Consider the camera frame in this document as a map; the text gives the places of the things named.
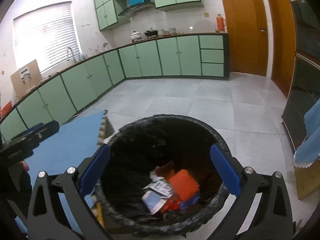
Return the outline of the blue white milk carton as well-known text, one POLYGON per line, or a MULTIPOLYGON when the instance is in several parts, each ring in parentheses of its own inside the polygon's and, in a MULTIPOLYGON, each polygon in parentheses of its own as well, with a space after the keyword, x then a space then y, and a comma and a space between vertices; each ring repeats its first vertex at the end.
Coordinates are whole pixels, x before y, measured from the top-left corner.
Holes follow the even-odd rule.
POLYGON ((155 191, 147 191, 142 197, 143 203, 146 205, 152 215, 157 213, 167 202, 167 199, 162 198, 155 191))

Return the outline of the orange foam fruit net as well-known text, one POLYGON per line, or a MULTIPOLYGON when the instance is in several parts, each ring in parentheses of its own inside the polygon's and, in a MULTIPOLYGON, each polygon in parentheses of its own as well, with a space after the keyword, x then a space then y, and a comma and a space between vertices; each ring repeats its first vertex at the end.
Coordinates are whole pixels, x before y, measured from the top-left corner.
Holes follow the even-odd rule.
POLYGON ((169 183, 181 201, 188 201, 199 193, 197 181, 185 169, 178 171, 169 179, 169 183))

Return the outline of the white paper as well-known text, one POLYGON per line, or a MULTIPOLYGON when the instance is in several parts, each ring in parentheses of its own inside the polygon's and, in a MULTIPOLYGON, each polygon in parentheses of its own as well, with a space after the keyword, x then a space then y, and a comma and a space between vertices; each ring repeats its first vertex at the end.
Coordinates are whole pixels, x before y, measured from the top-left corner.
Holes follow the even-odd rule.
POLYGON ((159 169, 160 167, 159 166, 156 166, 156 168, 150 172, 150 179, 152 182, 156 182, 156 181, 159 181, 159 180, 164 180, 164 177, 163 176, 159 176, 157 174, 157 170, 159 169))

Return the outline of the green white wrapper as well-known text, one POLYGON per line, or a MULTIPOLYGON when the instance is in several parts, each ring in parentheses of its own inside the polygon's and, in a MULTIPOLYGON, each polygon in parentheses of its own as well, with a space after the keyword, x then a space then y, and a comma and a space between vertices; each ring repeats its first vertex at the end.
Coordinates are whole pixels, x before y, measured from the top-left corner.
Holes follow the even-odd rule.
POLYGON ((165 198, 170 198, 174 192, 171 185, 165 180, 153 181, 143 189, 155 191, 165 198))

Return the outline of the dark red scouring pad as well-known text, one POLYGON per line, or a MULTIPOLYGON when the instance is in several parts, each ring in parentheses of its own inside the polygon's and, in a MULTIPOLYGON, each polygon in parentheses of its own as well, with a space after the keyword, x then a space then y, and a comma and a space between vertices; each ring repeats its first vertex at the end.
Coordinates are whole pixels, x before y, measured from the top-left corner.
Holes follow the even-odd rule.
POLYGON ((167 164, 157 168, 155 173, 158 177, 163 177, 165 180, 169 180, 176 174, 174 162, 170 161, 167 164))

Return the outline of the silver kitchen faucet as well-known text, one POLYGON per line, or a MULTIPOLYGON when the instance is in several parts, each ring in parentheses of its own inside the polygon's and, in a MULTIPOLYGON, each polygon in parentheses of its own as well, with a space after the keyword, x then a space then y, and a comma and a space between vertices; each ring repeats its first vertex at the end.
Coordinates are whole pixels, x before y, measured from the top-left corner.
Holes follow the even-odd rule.
POLYGON ((76 59, 73 53, 73 50, 71 47, 67 48, 67 61, 73 60, 74 63, 76 63, 76 59))

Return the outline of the black trash bin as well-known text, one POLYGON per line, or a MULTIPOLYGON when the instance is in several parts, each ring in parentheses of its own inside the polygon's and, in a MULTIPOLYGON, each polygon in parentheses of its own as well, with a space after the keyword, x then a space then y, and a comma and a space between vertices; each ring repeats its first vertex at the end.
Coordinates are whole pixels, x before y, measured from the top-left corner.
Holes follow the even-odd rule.
POLYGON ((227 142, 214 128, 184 115, 159 114, 122 127, 109 141, 111 157, 95 190, 103 214, 139 237, 185 235, 199 229, 224 206, 229 193, 210 158, 227 142), (198 182, 200 197, 184 211, 152 215, 142 201, 150 173, 173 163, 198 182))

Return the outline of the green lower kitchen cabinets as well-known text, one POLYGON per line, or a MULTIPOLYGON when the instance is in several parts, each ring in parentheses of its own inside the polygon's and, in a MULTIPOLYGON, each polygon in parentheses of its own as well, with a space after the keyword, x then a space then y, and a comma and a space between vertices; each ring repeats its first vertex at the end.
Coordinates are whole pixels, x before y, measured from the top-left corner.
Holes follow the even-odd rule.
POLYGON ((229 79, 228 35, 175 35, 92 56, 31 89, 1 119, 1 138, 41 122, 64 124, 124 80, 156 77, 229 79))

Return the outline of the red plastic basin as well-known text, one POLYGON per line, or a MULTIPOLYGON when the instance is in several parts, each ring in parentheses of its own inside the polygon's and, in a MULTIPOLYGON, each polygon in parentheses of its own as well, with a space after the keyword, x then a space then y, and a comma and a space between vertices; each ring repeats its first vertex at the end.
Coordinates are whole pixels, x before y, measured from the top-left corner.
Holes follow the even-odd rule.
POLYGON ((1 117, 6 116, 12 108, 12 102, 9 101, 2 109, 1 109, 1 117))

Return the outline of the blue foam floor mat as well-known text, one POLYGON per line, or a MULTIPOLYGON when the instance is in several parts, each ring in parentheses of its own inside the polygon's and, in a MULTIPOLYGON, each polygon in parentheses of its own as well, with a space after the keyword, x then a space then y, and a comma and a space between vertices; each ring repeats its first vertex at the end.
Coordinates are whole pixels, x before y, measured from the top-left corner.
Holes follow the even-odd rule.
POLYGON ((29 171, 23 172, 21 177, 22 199, 27 205, 39 172, 45 171, 48 175, 62 174, 71 166, 78 167, 85 158, 96 152, 104 117, 104 111, 79 116, 62 125, 58 133, 33 150, 33 155, 26 159, 29 171))

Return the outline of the cardboard box on right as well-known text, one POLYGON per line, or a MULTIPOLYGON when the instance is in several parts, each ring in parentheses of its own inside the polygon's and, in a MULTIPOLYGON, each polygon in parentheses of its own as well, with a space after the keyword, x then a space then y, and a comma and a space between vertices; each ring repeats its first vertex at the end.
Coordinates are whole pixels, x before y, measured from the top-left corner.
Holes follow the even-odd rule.
POLYGON ((320 166, 319 161, 314 162, 308 168, 294 167, 297 196, 299 200, 310 197, 319 189, 320 166))

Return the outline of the cardboard water purifier box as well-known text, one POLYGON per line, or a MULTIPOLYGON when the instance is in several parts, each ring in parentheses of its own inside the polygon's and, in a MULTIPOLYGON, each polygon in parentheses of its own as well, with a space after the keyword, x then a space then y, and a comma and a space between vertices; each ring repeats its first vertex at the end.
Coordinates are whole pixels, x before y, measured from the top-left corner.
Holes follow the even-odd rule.
POLYGON ((18 100, 43 80, 36 60, 33 60, 11 75, 11 83, 18 100))

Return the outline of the blue mat piece on right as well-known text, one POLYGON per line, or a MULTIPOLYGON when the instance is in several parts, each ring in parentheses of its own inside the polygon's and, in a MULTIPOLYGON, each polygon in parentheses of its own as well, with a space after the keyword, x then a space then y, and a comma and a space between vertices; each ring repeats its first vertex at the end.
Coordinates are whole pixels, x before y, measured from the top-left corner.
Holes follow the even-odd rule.
POLYGON ((320 109, 319 100, 304 115, 306 129, 306 139, 296 149, 293 155, 294 166, 298 168, 308 168, 319 160, 319 119, 320 109))

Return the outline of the white window blinds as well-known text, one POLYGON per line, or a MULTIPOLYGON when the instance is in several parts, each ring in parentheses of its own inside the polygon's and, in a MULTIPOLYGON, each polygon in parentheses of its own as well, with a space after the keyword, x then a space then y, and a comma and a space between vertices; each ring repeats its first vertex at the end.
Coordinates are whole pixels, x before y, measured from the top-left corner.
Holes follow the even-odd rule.
POLYGON ((44 72, 67 61, 67 48, 82 53, 71 2, 27 12, 13 20, 13 46, 17 68, 36 60, 44 72))

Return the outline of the black glass cabinet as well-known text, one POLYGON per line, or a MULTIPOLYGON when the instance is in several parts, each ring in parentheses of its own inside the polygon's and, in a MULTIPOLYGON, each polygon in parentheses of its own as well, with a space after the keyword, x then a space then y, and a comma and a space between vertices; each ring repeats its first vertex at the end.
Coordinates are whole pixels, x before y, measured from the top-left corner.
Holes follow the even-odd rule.
POLYGON ((296 24, 293 80, 282 121, 292 148, 306 139, 305 113, 319 100, 319 21, 306 0, 291 2, 296 24))

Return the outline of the white cooking pot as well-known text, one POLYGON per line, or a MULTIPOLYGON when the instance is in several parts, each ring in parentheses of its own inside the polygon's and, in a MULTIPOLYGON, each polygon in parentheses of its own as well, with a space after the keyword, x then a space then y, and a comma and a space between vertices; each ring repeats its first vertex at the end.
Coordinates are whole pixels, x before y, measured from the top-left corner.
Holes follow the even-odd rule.
POLYGON ((130 36, 132 42, 139 42, 143 40, 141 33, 137 31, 134 31, 130 36))

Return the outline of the black range hood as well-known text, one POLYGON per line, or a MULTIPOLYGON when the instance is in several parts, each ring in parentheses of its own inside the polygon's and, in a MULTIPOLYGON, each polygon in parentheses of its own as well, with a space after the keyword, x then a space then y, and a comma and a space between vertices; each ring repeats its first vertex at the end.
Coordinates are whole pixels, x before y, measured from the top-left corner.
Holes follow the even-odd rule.
POLYGON ((139 3, 135 4, 131 7, 126 8, 123 10, 118 16, 120 17, 132 17, 135 16, 141 12, 144 12, 146 10, 155 8, 155 3, 149 2, 149 3, 139 3))

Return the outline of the black wok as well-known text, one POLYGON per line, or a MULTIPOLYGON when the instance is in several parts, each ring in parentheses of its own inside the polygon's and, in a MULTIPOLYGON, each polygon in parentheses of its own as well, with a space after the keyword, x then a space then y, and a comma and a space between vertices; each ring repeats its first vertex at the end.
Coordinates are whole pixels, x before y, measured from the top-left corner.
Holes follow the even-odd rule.
POLYGON ((149 30, 146 30, 144 32, 144 35, 147 37, 147 39, 157 38, 158 30, 153 30, 152 28, 150 28, 149 30))

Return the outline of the brown wooden door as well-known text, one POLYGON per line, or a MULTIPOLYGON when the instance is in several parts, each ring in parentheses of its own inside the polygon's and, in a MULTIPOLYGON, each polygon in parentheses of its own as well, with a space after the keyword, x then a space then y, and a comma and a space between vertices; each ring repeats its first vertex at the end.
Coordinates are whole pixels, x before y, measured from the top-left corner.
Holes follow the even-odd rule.
POLYGON ((233 72, 266 76, 267 20, 263 0, 222 0, 233 72))
POLYGON ((288 96, 296 54, 296 27, 290 0, 268 0, 273 29, 272 81, 288 96))

